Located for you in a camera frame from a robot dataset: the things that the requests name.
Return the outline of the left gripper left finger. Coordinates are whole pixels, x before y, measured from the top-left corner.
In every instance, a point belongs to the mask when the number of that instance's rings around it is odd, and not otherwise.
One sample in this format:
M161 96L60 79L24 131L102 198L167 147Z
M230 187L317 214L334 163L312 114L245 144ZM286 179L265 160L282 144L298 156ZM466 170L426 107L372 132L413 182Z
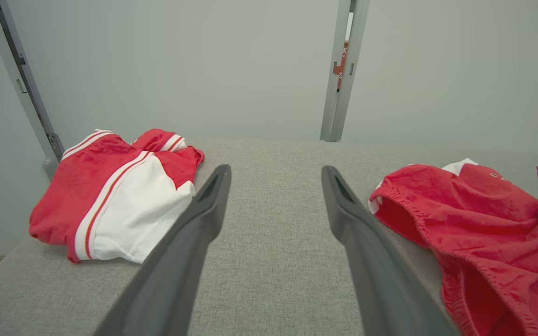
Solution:
M93 336L186 336L208 247L222 229L231 181L228 164L215 168Z

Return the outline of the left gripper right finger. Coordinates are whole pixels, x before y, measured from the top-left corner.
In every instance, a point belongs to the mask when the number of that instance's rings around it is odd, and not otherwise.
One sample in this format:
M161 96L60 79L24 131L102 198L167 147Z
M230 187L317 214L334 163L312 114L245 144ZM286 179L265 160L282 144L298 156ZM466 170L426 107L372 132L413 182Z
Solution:
M456 336L456 327L333 166L321 170L332 234L344 246L365 336Z

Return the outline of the red shorts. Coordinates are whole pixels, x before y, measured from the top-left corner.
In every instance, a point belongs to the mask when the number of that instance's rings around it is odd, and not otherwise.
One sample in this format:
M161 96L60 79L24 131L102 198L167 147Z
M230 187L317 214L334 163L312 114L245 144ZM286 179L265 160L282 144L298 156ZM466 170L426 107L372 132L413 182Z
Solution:
M464 159L401 168L380 181L368 207L434 253L442 300L463 334L538 336L538 199Z

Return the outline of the red shirt with white sleeves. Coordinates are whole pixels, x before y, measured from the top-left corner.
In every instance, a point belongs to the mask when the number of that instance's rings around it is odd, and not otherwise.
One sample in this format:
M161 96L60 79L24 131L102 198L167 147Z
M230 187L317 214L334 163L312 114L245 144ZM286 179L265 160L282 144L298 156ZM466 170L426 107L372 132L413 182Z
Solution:
M129 143L97 129L67 149L32 210L28 233L66 246L70 262L141 264L196 194L203 151L152 128Z

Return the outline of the red object behind partition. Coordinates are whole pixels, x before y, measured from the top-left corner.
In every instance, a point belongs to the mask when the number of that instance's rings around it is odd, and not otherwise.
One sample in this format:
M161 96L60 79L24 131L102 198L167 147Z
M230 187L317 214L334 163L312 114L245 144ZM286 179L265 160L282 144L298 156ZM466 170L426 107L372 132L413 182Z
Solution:
M342 47L341 62L339 64L335 64L334 70L333 70L333 73L338 75L337 92L339 92L341 89L342 77L344 74L345 64L346 64L348 44L349 44L349 40L345 40L344 46Z

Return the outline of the grey partition post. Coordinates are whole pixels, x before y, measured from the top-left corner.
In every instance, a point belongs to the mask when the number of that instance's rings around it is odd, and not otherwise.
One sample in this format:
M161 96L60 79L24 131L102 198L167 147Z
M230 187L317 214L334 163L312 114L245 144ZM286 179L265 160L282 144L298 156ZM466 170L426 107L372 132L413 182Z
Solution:
M37 83L12 18L8 0L0 0L0 56L20 100L24 113L41 146L43 170L52 180L64 153L39 93Z
M329 64L329 78L320 140L339 142L345 126L353 83L359 66L361 44L367 24L371 0L338 0L333 50ZM341 62L342 47L349 40L341 89L337 92L338 75L333 73L335 64Z

